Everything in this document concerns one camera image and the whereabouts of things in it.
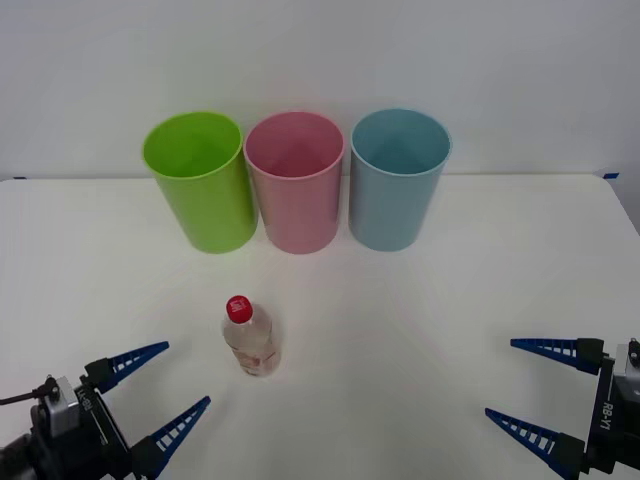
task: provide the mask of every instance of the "bottle cap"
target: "bottle cap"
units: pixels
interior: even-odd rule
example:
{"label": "bottle cap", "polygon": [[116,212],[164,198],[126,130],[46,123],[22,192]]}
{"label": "bottle cap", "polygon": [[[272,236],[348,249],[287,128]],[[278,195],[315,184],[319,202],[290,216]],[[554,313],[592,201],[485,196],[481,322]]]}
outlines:
{"label": "bottle cap", "polygon": [[247,297],[236,295],[227,302],[227,315],[233,323],[245,323],[253,316],[253,307]]}

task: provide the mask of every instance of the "plastic cup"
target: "plastic cup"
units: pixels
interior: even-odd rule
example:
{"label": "plastic cup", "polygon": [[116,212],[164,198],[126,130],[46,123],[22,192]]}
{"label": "plastic cup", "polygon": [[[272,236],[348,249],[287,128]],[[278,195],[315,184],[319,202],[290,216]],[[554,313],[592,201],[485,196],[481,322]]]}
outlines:
{"label": "plastic cup", "polygon": [[349,226],[365,246],[395,251],[420,232],[451,151],[447,130],[413,110],[381,110],[351,135]]}
{"label": "plastic cup", "polygon": [[212,112],[170,118],[149,134],[143,156],[195,248],[223,253],[251,238],[257,214],[233,120]]}
{"label": "plastic cup", "polygon": [[267,236],[281,250],[311,253],[338,230],[344,138],[328,118],[309,112],[273,115],[244,145]]}

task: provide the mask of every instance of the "pink cup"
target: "pink cup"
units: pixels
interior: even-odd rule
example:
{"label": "pink cup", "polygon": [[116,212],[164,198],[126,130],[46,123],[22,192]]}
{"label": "pink cup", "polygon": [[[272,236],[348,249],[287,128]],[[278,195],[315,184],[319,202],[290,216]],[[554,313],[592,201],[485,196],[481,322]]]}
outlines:
{"label": "pink cup", "polygon": [[244,155],[276,247],[311,253],[335,237],[343,154],[342,133],[316,113],[278,113],[251,130]]}

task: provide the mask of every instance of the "bottle label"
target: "bottle label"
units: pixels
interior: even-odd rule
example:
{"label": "bottle label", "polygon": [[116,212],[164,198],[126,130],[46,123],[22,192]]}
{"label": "bottle label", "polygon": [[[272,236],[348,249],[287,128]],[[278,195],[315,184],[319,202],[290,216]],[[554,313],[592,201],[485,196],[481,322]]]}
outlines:
{"label": "bottle label", "polygon": [[238,348],[232,347],[231,345],[229,346],[231,350],[233,350],[233,354],[238,359],[242,369],[249,375],[254,376],[261,375],[265,364],[276,354],[276,349],[271,338],[269,338],[265,344],[264,351],[260,355],[245,353]]}

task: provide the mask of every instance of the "black cable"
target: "black cable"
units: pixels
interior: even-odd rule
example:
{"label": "black cable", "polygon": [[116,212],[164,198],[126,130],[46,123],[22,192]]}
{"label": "black cable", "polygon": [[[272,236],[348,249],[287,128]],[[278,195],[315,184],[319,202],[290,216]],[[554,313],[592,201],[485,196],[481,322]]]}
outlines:
{"label": "black cable", "polygon": [[10,405],[12,403],[22,402],[24,400],[30,400],[32,398],[43,398],[49,395],[55,388],[58,387],[58,383],[53,377],[47,378],[43,385],[33,389],[30,393],[23,393],[15,397],[0,398],[0,406]]}
{"label": "black cable", "polygon": [[15,397],[0,398],[0,405],[10,405],[12,403],[18,403],[24,400],[29,400],[30,398],[35,398],[35,395],[33,392],[25,393],[23,395],[17,395]]}

